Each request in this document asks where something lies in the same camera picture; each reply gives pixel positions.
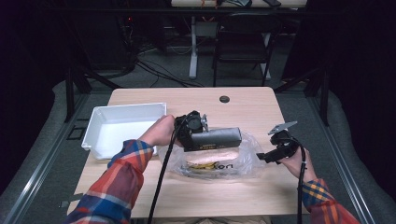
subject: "black cable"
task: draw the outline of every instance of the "black cable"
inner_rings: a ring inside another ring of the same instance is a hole
[[[170,73],[169,71],[167,71],[166,69],[164,69],[166,72],[168,72],[170,74],[166,75],[165,73],[162,73],[160,71],[157,71],[155,68],[151,67],[150,65],[148,65],[147,63],[144,63],[140,60],[136,61],[136,65],[140,68],[142,68],[143,70],[157,76],[157,77],[162,77],[171,81],[175,81],[176,83],[180,84],[182,87],[203,87],[204,85],[198,83],[198,82],[189,82],[189,81],[184,81],[181,80],[177,77],[175,77],[174,75],[172,75],[172,73]]]
[[[123,76],[130,74],[132,71],[134,71],[136,55],[133,55],[132,53],[130,53],[128,61],[129,62],[128,62],[127,66],[124,69],[122,69],[121,71],[119,71],[118,73],[110,74],[110,75],[101,75],[101,76],[105,77],[107,79],[111,79],[111,78],[115,78],[115,77],[123,77]]]
[[[151,204],[151,208],[149,210],[149,215],[148,215],[148,224],[151,224],[152,222],[152,217],[154,215],[154,209],[155,209],[155,204],[157,203],[158,200],[158,195],[160,195],[160,190],[161,190],[161,185],[163,184],[163,176],[165,175],[165,170],[166,170],[166,166],[168,164],[169,158],[171,156],[171,152],[173,149],[173,144],[176,141],[178,132],[180,131],[180,127],[183,125],[183,123],[187,120],[187,118],[192,114],[192,112],[190,112],[180,123],[179,126],[177,126],[171,136],[171,141],[169,143],[169,147],[168,150],[166,151],[165,157],[163,159],[163,167],[161,168],[160,171],[160,177],[158,178],[158,183],[157,183],[157,188],[155,189],[155,193],[154,193],[154,198],[152,200],[152,204]]]
[[[300,175],[298,178],[298,186],[297,186],[297,223],[303,223],[303,184],[304,184],[304,173],[306,166],[306,157],[305,157],[305,149],[303,145],[295,138],[279,138],[279,140],[290,140],[298,145],[301,150],[301,167],[300,167]]]
[[[157,79],[151,85],[149,85],[149,87],[152,88],[159,80],[160,77],[157,77]]]

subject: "wooden table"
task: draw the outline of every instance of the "wooden table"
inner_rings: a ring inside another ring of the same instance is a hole
[[[222,103],[222,95],[230,102]],[[254,88],[168,88],[119,89],[113,91],[108,105],[167,103],[167,114],[175,117],[192,110],[207,114],[210,127],[239,127],[251,133],[264,152],[275,147],[268,132],[283,123],[272,89]],[[75,193],[85,193],[106,169],[108,161],[98,161],[90,154]],[[148,217],[161,163],[158,157],[148,163],[132,216]],[[167,172],[154,217],[229,217],[289,215],[297,213],[297,178],[283,165],[266,164],[258,178],[202,180]],[[77,205],[72,202],[70,213]]]

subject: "person's left hand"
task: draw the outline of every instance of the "person's left hand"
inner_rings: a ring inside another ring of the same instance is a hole
[[[138,140],[144,141],[152,147],[166,146],[171,141],[174,129],[175,118],[172,115],[164,115],[151,125]]]
[[[317,174],[315,173],[314,170],[314,165],[312,164],[311,161],[311,155],[309,154],[309,151],[304,148],[305,151],[305,171],[304,171],[304,182],[309,182],[311,180],[317,179]],[[299,177],[300,176],[300,170],[301,170],[301,162],[303,161],[302,155],[301,155],[301,148],[299,147],[294,153],[294,155],[290,158],[283,158],[279,162],[283,163],[288,170],[295,176]]]

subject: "white tray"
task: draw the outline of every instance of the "white tray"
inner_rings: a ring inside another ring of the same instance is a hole
[[[111,159],[122,150],[123,141],[140,137],[163,115],[166,103],[97,106],[81,146],[97,160]]]

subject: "plaid shirt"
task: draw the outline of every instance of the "plaid shirt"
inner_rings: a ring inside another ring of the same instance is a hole
[[[123,143],[122,151],[107,165],[107,171],[90,187],[64,223],[130,223],[145,171],[153,153],[152,146],[138,140]],[[322,179],[304,184],[303,203],[311,222],[359,223],[328,192]]]
[[[315,179],[304,183],[303,204],[311,213],[311,223],[359,223],[329,193],[323,179]]]

